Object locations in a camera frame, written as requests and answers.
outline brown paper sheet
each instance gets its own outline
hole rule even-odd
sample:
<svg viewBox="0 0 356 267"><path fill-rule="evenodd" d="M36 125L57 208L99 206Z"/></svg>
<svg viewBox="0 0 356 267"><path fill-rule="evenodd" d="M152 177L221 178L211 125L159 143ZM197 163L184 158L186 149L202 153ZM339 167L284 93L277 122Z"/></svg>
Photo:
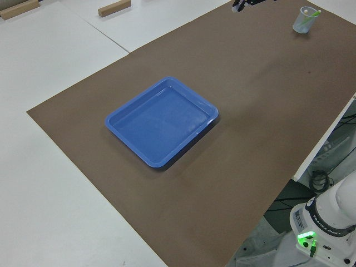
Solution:
<svg viewBox="0 0 356 267"><path fill-rule="evenodd" d="M356 89L355 25L323 12L297 34L304 5L226 4L28 113L168 266L224 266ZM159 171L104 119L165 76L220 122Z"/></svg>

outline blue tray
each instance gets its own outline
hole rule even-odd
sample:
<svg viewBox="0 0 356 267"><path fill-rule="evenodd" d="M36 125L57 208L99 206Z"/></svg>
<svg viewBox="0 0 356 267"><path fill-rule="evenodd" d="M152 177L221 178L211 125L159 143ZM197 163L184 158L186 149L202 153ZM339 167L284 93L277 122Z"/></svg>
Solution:
<svg viewBox="0 0 356 267"><path fill-rule="evenodd" d="M215 106L166 77L108 115L105 125L151 167L162 167L218 116Z"/></svg>

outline label on robot base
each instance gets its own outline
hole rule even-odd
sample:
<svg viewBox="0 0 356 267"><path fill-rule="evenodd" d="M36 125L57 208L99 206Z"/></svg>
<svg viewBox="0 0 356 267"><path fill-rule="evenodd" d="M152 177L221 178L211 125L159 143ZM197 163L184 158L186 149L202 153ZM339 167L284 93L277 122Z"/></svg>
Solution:
<svg viewBox="0 0 356 267"><path fill-rule="evenodd" d="M303 209L299 209L295 213L293 213L294 224L295 224L299 233L308 227L303 216L302 216L302 212L303 212Z"/></svg>

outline green light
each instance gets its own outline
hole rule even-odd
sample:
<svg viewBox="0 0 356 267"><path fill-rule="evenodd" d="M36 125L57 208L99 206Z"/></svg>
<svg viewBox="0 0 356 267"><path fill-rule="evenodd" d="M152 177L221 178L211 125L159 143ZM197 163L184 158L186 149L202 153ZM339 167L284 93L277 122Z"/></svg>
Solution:
<svg viewBox="0 0 356 267"><path fill-rule="evenodd" d="M307 236L314 236L314 235L315 235L315 232L310 231L310 232L307 232L307 233L304 233L304 234L300 234L297 237L298 237L298 239L302 239L302 238L305 238Z"/></svg>

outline cup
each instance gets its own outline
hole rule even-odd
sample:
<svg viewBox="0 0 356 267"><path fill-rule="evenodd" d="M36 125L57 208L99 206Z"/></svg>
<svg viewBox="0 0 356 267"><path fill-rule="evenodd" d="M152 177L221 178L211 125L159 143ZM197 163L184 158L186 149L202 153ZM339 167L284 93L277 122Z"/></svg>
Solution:
<svg viewBox="0 0 356 267"><path fill-rule="evenodd" d="M293 24L293 30L299 33L309 32L311 26L319 15L320 12L312 7L302 7Z"/></svg>

